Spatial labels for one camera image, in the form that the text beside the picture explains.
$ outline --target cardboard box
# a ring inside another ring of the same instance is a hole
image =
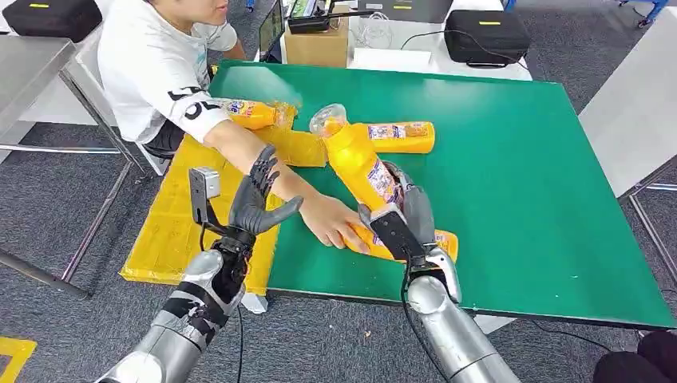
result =
[[[347,12],[347,7],[336,6],[335,13]],[[338,18],[338,29],[316,34],[284,33],[287,64],[331,66],[346,68],[348,61],[348,18]]]

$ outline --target plastic bottle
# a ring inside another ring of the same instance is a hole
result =
[[[402,186],[390,174],[386,165],[376,155],[374,143],[365,134],[365,124],[349,124],[346,109],[341,104],[331,104],[320,109],[311,119],[311,132],[322,137],[327,148],[329,165],[346,185],[355,199],[376,211],[389,202],[402,208]],[[383,243],[365,227],[353,227],[355,233],[370,249],[370,255],[393,259]],[[435,231],[435,240],[456,259],[456,235]],[[358,251],[346,241],[352,251]]]
[[[268,105],[259,101],[233,100],[217,98],[220,107],[225,109],[233,122],[250,130],[258,130],[269,126],[291,129],[296,108],[284,102]]]
[[[430,153],[435,145],[435,127],[428,121],[388,124],[354,124],[366,132],[377,153]]]

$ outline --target black cable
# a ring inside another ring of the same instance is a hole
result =
[[[524,69],[526,69],[526,70],[529,70],[529,69],[527,69],[527,67],[524,66],[524,64],[522,64],[519,60],[515,61],[515,59],[514,59],[513,57],[506,56],[506,55],[501,54],[501,53],[492,52],[492,51],[486,49],[484,46],[482,46],[482,44],[480,44],[480,43],[477,41],[477,39],[475,39],[475,37],[473,37],[472,34],[469,34],[468,32],[465,32],[465,31],[463,31],[463,30],[436,30],[436,31],[434,31],[434,32],[428,32],[427,34],[415,34],[414,36],[411,36],[410,38],[407,38],[406,41],[404,41],[404,44],[402,44],[402,46],[400,47],[400,50],[404,49],[406,43],[408,43],[412,38],[419,38],[419,37],[421,37],[421,36],[428,36],[428,35],[430,35],[430,34],[443,34],[443,33],[445,33],[445,32],[456,32],[456,33],[459,33],[459,34],[464,34],[465,36],[468,36],[468,37],[471,38],[473,41],[475,41],[475,44],[477,44],[477,46],[479,46],[480,49],[484,50],[486,53],[491,54],[491,55],[493,55],[493,56],[498,56],[498,57],[507,58],[509,61],[514,61],[516,64],[519,64],[522,68],[524,68]]]
[[[586,337],[581,337],[580,335],[568,333],[568,332],[566,332],[566,331],[544,329],[544,328],[541,327],[538,323],[536,323],[536,321],[530,321],[530,322],[533,323],[533,324],[534,324],[536,327],[538,327],[539,329],[545,331],[546,333],[568,335],[568,336],[570,336],[570,337],[574,337],[574,338],[576,338],[576,339],[580,339],[581,341],[588,342],[588,343],[591,343],[591,344],[596,345],[596,346],[598,346],[598,347],[601,347],[601,348],[607,350],[609,353],[611,353],[611,349],[609,349],[607,346],[605,346],[605,345],[603,345],[603,344],[601,344],[601,343],[595,342],[595,341],[593,341],[592,339],[588,339],[588,338],[586,338]]]
[[[237,383],[240,383],[240,376],[242,375],[242,354],[244,352],[244,332],[242,330],[242,311],[240,311],[240,305],[237,305],[237,316],[240,318],[240,365],[237,367]]]
[[[428,347],[426,347],[425,342],[423,342],[423,338],[418,333],[418,330],[416,330],[416,327],[414,327],[414,323],[411,321],[411,317],[409,316],[409,307],[406,305],[406,299],[404,298],[404,294],[406,292],[406,280],[409,277],[409,270],[410,270],[410,261],[409,261],[409,258],[407,258],[406,269],[404,271],[404,277],[402,278],[402,288],[400,289],[400,299],[402,300],[402,308],[404,309],[404,315],[406,316],[406,321],[409,323],[409,326],[411,327],[411,330],[414,332],[414,335],[416,335],[418,342],[421,343],[421,347],[423,348],[423,351],[426,352],[426,355],[428,355],[428,358],[430,359],[430,361],[435,366],[435,369],[437,369],[437,371],[440,373],[440,375],[442,376],[442,378],[445,380],[446,383],[451,383],[449,378],[446,376],[446,373],[444,372],[444,370],[442,370],[442,368],[433,359],[433,355],[430,353],[430,350],[428,350]]]
[[[200,250],[204,251],[204,227],[206,227],[207,224],[205,222],[202,222],[202,231],[200,231]]]

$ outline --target black carrying case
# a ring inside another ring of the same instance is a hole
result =
[[[2,16],[21,36],[70,38],[73,42],[82,41],[103,20],[94,0],[16,0]]]
[[[470,66],[513,64],[527,53],[531,42],[522,21],[514,13],[500,10],[454,10],[446,19],[445,30],[451,59]]]

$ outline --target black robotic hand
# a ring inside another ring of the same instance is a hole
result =
[[[279,172],[270,174],[277,164],[277,158],[271,158],[275,148],[268,145],[259,154],[237,189],[228,215],[228,225],[238,227],[253,235],[268,231],[287,219],[301,208],[303,197],[296,196],[273,211],[266,210],[266,198]]]
[[[402,187],[404,196],[398,210],[404,216],[405,222],[402,223],[400,220],[399,226],[396,219],[389,221],[387,225],[383,222],[379,223],[378,221],[385,216],[379,217],[377,213],[374,217],[370,209],[363,204],[358,207],[360,219],[367,227],[372,229],[380,227],[380,232],[384,234],[380,238],[393,253],[395,259],[407,261],[406,269],[410,274],[406,275],[406,279],[414,280],[420,275],[434,276],[443,281],[452,301],[459,303],[461,287],[458,283],[456,267],[449,255],[435,243],[435,221],[428,195],[421,187],[415,185],[397,165],[386,161],[383,163]],[[403,258],[399,253],[405,247],[410,254]]]

